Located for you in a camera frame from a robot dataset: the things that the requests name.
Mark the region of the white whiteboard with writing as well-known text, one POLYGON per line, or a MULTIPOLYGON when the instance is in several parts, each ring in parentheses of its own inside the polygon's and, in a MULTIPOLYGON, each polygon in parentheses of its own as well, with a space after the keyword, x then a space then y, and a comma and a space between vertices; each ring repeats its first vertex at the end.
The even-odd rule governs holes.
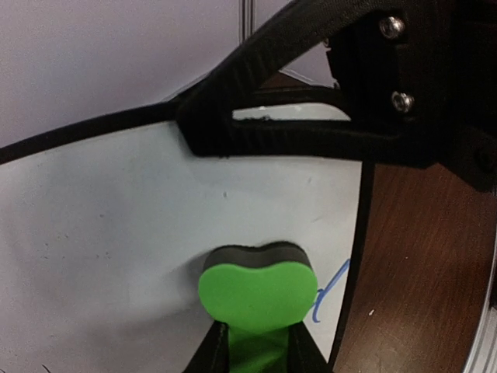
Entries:
POLYGON ((310 259, 318 292, 306 349, 332 369, 370 167, 197 158, 175 108, 2 145, 3 372, 181 372, 212 325, 197 293, 208 253, 272 242, 297 244, 310 259))

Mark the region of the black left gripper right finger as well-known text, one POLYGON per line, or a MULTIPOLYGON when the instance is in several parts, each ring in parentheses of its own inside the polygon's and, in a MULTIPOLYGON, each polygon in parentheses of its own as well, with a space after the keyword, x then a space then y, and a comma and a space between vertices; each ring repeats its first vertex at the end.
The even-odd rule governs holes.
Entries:
POLYGON ((289 328, 289 372, 330 372, 330 367, 303 322, 289 328))

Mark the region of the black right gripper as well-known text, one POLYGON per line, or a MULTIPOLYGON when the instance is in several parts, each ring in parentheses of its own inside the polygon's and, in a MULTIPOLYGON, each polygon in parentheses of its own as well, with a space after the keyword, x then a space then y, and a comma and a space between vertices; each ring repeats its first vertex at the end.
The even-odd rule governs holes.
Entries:
POLYGON ((496 3, 393 1, 328 40, 352 127, 345 159, 439 163, 476 190, 496 188, 496 3))

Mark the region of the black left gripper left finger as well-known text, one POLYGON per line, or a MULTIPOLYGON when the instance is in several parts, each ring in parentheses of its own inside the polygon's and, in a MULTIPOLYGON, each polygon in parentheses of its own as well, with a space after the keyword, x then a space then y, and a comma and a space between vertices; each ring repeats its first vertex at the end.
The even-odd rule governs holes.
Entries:
POLYGON ((229 372, 228 326, 213 322, 186 366, 186 373, 229 372))

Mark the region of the green whiteboard eraser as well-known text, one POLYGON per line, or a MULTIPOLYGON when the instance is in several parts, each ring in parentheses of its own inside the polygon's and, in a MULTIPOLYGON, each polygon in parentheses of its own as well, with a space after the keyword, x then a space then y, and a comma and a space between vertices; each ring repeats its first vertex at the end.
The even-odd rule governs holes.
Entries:
POLYGON ((229 372, 287 372, 290 328, 314 304, 318 280, 298 245, 222 246, 206 257, 200 302, 228 332, 229 372))

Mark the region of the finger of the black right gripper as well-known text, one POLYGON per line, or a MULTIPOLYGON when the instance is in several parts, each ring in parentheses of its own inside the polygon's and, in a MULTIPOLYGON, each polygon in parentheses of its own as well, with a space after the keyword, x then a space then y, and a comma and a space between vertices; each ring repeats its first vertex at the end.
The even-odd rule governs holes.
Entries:
POLYGON ((424 168, 435 161, 437 114, 420 78, 434 74, 435 1, 292 1, 186 98, 177 122, 198 156, 303 155, 424 168), (341 89, 263 94, 260 86, 324 40, 341 89), (236 120, 276 99, 329 98, 335 120, 236 120))

